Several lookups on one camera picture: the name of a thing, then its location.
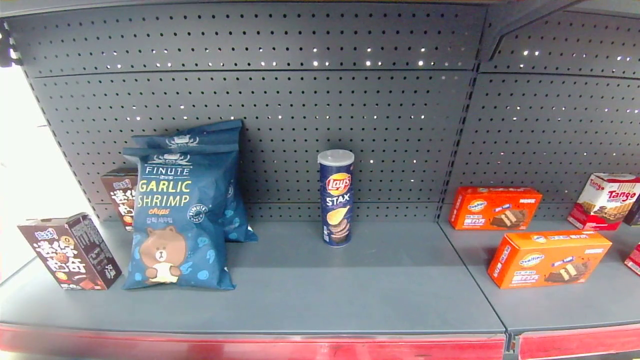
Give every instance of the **cardboard box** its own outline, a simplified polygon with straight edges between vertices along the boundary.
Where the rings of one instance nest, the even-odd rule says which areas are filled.
[[[87,213],[34,220],[18,229],[63,289],[106,290],[122,274]]]
[[[127,231],[133,230],[133,208],[136,203],[137,168],[117,168],[100,177],[111,197],[111,203]]]
[[[636,197],[636,202],[631,205],[631,209],[629,209],[629,212],[623,221],[625,224],[631,226],[640,225],[640,196]]]
[[[573,206],[567,220],[578,229],[615,230],[637,199],[640,177],[597,172]]]
[[[625,260],[625,265],[640,275],[640,244],[636,245],[636,248],[629,254],[629,257]]]
[[[584,282],[610,246],[595,231],[508,233],[488,273],[501,289]]]
[[[542,194],[533,188],[490,186],[458,188],[449,222],[457,230],[524,230]]]

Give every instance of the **potato chip image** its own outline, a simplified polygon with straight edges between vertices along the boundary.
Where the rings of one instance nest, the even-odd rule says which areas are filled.
[[[344,214],[347,213],[348,209],[349,206],[347,206],[346,208],[335,209],[329,212],[329,214],[326,215],[326,221],[329,223],[329,225],[337,225],[342,220],[342,218],[344,218]]]

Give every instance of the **blue chip bag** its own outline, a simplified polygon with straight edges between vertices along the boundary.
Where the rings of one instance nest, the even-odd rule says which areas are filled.
[[[232,290],[224,229],[237,145],[198,152],[125,148],[138,163],[133,245],[123,288],[161,283]]]
[[[173,151],[197,151],[201,146],[238,144],[242,120],[229,120],[214,124],[192,127],[168,135],[132,136],[138,146],[151,149],[171,149]],[[225,228],[225,240],[229,242],[258,241],[246,216],[244,201],[236,179],[233,179],[227,192],[227,205],[222,220]]]

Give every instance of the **lay's logo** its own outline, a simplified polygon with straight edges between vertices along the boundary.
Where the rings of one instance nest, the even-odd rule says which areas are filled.
[[[484,209],[485,206],[486,206],[486,201],[482,199],[477,199],[477,200],[473,200],[471,204],[467,206],[467,208],[473,211],[474,213],[477,213],[478,211]]]
[[[338,174],[331,175],[326,180],[326,191],[330,192],[333,196],[342,195],[347,192],[351,185],[351,175],[345,172],[339,172]]]
[[[532,252],[531,254],[524,257],[524,259],[520,260],[520,265],[526,268],[530,268],[534,265],[537,265],[544,259],[545,256],[540,254],[539,252]]]

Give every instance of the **lay's stax can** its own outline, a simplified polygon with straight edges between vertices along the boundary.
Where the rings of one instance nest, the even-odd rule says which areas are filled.
[[[351,240],[354,159],[353,153],[347,150],[318,154],[323,239],[333,247],[345,246]]]

